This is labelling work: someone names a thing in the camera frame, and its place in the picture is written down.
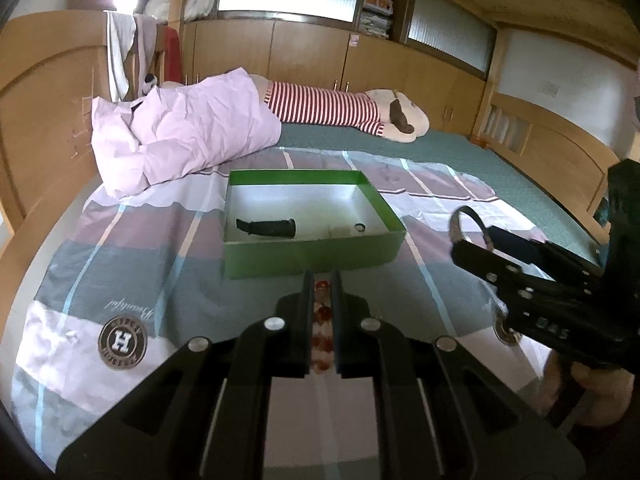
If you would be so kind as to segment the person's right hand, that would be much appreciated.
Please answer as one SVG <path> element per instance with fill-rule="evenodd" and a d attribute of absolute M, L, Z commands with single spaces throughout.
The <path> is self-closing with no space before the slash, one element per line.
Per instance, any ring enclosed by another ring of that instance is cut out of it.
<path fill-rule="evenodd" d="M 536 410 L 547 414 L 559 399 L 563 385 L 559 353 L 552 350 L 544 364 L 544 377 L 538 390 Z M 585 426 L 603 427 L 619 422 L 631 406 L 634 375 L 626 370 L 592 370 L 580 363 L 570 367 L 570 377 L 593 395 L 591 408 L 580 422 Z"/>

